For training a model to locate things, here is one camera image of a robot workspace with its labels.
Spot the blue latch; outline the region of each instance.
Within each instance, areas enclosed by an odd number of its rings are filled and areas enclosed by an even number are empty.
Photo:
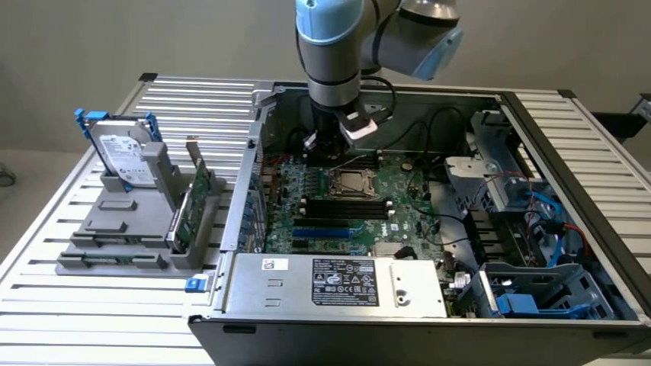
[[[188,294],[197,294],[205,292],[208,289],[208,278],[191,277],[185,281],[185,292]]]
[[[85,114],[87,120],[105,120],[107,118],[111,118],[111,113],[107,111],[89,111]]]
[[[498,297],[499,312],[507,318],[591,319],[591,306],[586,303],[570,309],[538,309],[530,294],[504,294]]]

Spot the motherboard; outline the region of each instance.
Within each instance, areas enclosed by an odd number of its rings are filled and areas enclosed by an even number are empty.
[[[435,207],[408,157],[268,161],[265,252],[392,257],[406,249],[404,256],[442,258]]]

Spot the gray wall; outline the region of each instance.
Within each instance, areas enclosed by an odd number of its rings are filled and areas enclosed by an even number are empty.
[[[438,84],[571,88],[590,108],[614,111],[651,91],[648,0],[459,0],[459,8],[466,38]],[[292,0],[0,0],[0,45],[5,148],[85,149],[72,111],[113,110],[141,72],[303,78]]]

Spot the white label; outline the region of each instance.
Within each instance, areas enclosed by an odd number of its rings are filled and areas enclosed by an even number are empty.
[[[263,258],[263,271],[287,271],[289,260],[287,258]]]
[[[153,185],[153,175],[143,158],[143,149],[128,136],[100,136],[105,155],[120,178],[133,186]]]

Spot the blue tab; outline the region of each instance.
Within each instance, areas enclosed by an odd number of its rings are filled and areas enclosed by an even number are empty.
[[[108,117],[111,114],[107,111],[89,111],[85,115],[87,120],[105,120]]]
[[[208,285],[207,280],[200,280],[197,278],[188,278],[185,281],[185,292],[188,294],[205,292],[207,285]]]

